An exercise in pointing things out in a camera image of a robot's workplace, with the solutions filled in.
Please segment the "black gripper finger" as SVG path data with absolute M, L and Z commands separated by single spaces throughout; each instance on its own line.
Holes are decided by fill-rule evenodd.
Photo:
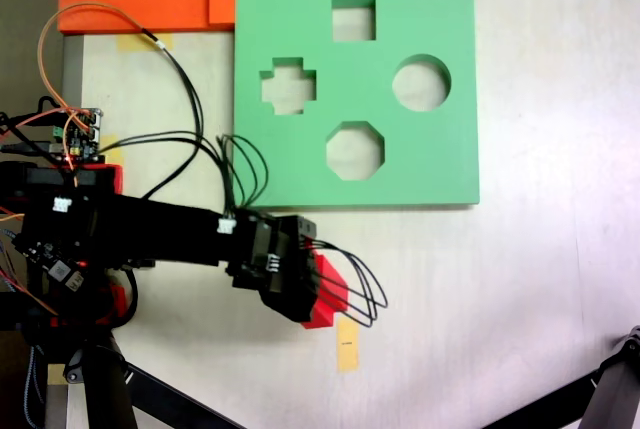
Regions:
M 314 253 L 308 248 L 303 248 L 301 250 L 301 261 L 301 284 L 314 297 L 317 297 L 319 291 L 319 276 Z
M 261 293 L 262 302 L 295 323 L 308 323 L 312 320 L 312 312 L 317 296 L 313 293 Z

